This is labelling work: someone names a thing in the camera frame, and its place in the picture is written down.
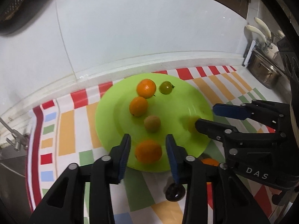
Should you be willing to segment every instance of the silver bolt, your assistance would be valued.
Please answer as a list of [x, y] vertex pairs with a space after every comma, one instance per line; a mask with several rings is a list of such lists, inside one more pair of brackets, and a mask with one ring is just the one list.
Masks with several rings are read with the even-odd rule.
[[68, 168], [70, 169], [70, 170], [74, 170], [74, 169], [76, 169], [78, 167], [78, 165], [76, 164], [76, 163], [71, 163], [69, 166], [68, 166]]
[[186, 156], [186, 160], [187, 161], [195, 161], [195, 157], [194, 156]]
[[226, 129], [224, 132], [227, 133], [227, 134], [230, 134], [230, 133], [232, 133], [232, 130], [231, 129]]
[[231, 154], [231, 155], [237, 155], [237, 153], [238, 153], [238, 150], [236, 148], [232, 148], [229, 150], [229, 154]]
[[227, 165], [224, 162], [220, 163], [219, 167], [221, 167], [222, 169], [227, 169]]
[[102, 161], [109, 161], [111, 159], [111, 157], [109, 155], [105, 155], [101, 157]]

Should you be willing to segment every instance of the checkered tablecloth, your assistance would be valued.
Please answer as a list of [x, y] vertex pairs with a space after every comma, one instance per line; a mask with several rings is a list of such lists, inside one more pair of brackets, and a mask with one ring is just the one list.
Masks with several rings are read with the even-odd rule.
[[[178, 77], [197, 88], [212, 107], [216, 103], [240, 105], [266, 98], [246, 82], [232, 66], [205, 66], [157, 71]], [[117, 81], [110, 81], [53, 99], [32, 109], [32, 132], [27, 160], [27, 189], [34, 210], [59, 175], [72, 162], [93, 163], [107, 154], [95, 131], [95, 110], [104, 93]], [[239, 121], [214, 116], [216, 122], [234, 125], [241, 132], [262, 133], [272, 129], [250, 119]], [[204, 152], [224, 162], [222, 143], [211, 140]], [[127, 168], [119, 185], [111, 185], [116, 224], [181, 224], [185, 199], [165, 199], [163, 189], [170, 172], [148, 173]], [[267, 186], [241, 177], [273, 223], [283, 207], [274, 205]], [[84, 223], [89, 223], [89, 188], [85, 187]], [[208, 201], [209, 223], [213, 204]]]

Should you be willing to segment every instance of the faucet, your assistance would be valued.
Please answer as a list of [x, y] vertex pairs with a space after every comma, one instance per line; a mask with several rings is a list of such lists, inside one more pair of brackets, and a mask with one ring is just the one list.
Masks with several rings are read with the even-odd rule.
[[16, 151], [20, 151], [22, 146], [26, 150], [28, 148], [28, 143], [29, 143], [29, 134], [26, 133], [22, 135], [17, 130], [10, 128], [9, 125], [5, 123], [1, 117], [0, 117], [0, 122], [4, 125], [5, 128], [7, 128], [11, 132], [12, 136], [14, 137], [14, 140], [10, 140], [6, 138], [6, 141], [12, 146], [14, 146], [14, 149]]

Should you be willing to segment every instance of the red stripe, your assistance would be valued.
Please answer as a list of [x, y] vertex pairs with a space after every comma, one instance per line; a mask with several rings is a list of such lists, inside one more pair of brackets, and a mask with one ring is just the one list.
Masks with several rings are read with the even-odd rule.
[[167, 71], [155, 71], [153, 73], [160, 73], [160, 74], [166, 74], [167, 75]]
[[190, 80], [193, 79], [188, 68], [180, 68], [176, 70], [178, 72], [178, 76], [182, 80]]
[[216, 66], [209, 66], [209, 69], [211, 70], [213, 75], [219, 75], [220, 72], [218, 71]]
[[212, 184], [207, 184], [207, 203], [213, 209], [213, 190]]
[[31, 176], [32, 176], [32, 191], [35, 206], [39, 204], [41, 201], [41, 194], [39, 190], [39, 182], [38, 182], [38, 149], [41, 135], [41, 126], [44, 120], [44, 115], [42, 114], [40, 106], [33, 108], [33, 112], [36, 116], [36, 127], [33, 137], [33, 146], [32, 146], [32, 163], [31, 163]]
[[205, 72], [201, 66], [198, 66], [196, 69], [198, 70], [198, 73], [200, 74], [201, 77], [207, 76], [207, 74], [205, 74]]
[[230, 66], [234, 71], [237, 71], [235, 68], [233, 68], [232, 66]]
[[226, 71], [227, 73], [230, 72], [229, 69], [228, 69], [226, 66], [222, 66], [222, 67], [225, 69], [225, 71]]
[[52, 163], [52, 153], [40, 155], [40, 164], [49, 164]]
[[259, 191], [256, 193], [255, 200], [263, 209], [266, 216], [269, 217], [272, 213], [272, 207], [264, 185], [262, 185]]
[[99, 90], [100, 90], [100, 96], [103, 97], [103, 95], [105, 94], [105, 92], [112, 87], [112, 82], [106, 82], [106, 83], [102, 83], [99, 84]]
[[53, 102], [53, 100], [50, 100], [50, 101], [45, 102], [45, 103], [42, 104], [42, 107], [43, 107], [44, 110], [45, 110], [45, 109], [48, 109], [48, 108], [51, 108], [51, 107], [53, 107], [53, 106], [54, 106], [54, 102]]
[[75, 109], [88, 105], [86, 89], [71, 93], [71, 97], [73, 99]]
[[275, 130], [274, 130], [273, 128], [271, 128], [271, 127], [269, 127], [269, 126], [266, 126], [266, 127], [267, 127], [269, 133], [275, 133]]
[[27, 198], [28, 198], [28, 203], [29, 203], [29, 208], [30, 208], [30, 212], [33, 213], [33, 208], [32, 208], [32, 200], [31, 200], [31, 195], [30, 195], [30, 191], [29, 191], [29, 184], [28, 184], [28, 158], [26, 157], [25, 160], [25, 188], [26, 188], [26, 194], [27, 194]]

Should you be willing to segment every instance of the plate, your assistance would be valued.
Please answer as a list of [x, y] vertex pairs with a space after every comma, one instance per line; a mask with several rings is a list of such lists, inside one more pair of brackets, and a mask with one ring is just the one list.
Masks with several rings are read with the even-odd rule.
[[[155, 96], [147, 99], [147, 113], [141, 117], [133, 117], [129, 112], [129, 104], [138, 96], [137, 84], [146, 78], [156, 83], [157, 91]], [[164, 81], [170, 81], [175, 86], [168, 95], [159, 91], [159, 86]], [[148, 133], [144, 128], [143, 120], [149, 115], [160, 117], [161, 128], [156, 133]], [[184, 147], [189, 155], [198, 157], [206, 149], [210, 139], [188, 130], [190, 119], [197, 116], [213, 120], [209, 104], [195, 87], [170, 75], [145, 73], [119, 81], [107, 90], [96, 109], [96, 132], [108, 152], [113, 146], [120, 144], [125, 133], [130, 134], [132, 142], [128, 167], [147, 172], [163, 172], [170, 170], [165, 148], [167, 134], [173, 134], [177, 145]], [[134, 156], [136, 145], [146, 139], [156, 140], [162, 146], [163, 155], [153, 164], [142, 164]]]

